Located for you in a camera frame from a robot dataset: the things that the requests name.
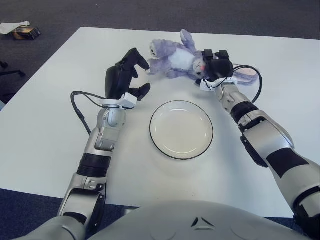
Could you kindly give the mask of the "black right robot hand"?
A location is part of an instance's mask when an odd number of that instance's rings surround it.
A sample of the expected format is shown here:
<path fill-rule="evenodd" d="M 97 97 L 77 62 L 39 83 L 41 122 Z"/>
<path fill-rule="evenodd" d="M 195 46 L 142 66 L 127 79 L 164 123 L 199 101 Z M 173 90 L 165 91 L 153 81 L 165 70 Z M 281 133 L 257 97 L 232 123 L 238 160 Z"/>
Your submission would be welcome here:
<path fill-rule="evenodd" d="M 214 82 L 221 78 L 233 76 L 234 66 L 226 50 L 213 53 L 211 49 L 205 49 L 201 52 L 201 55 L 200 65 L 196 67 L 196 71 L 200 72 L 195 81 L 197 86 L 200 86 L 201 80 Z"/>

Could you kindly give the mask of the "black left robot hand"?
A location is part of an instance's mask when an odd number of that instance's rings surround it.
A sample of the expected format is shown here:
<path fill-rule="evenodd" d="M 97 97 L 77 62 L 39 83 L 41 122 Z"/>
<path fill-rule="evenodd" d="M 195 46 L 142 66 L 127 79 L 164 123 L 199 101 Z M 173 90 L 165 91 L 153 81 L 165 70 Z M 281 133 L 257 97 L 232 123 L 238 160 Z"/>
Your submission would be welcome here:
<path fill-rule="evenodd" d="M 150 91 L 151 84 L 146 83 L 139 88 L 130 87 L 133 78 L 138 78 L 135 66 L 149 70 L 150 66 L 136 48 L 130 49 L 126 55 L 114 66 L 106 71 L 105 96 L 107 99 L 119 100 L 125 93 L 129 93 L 141 101 Z"/>

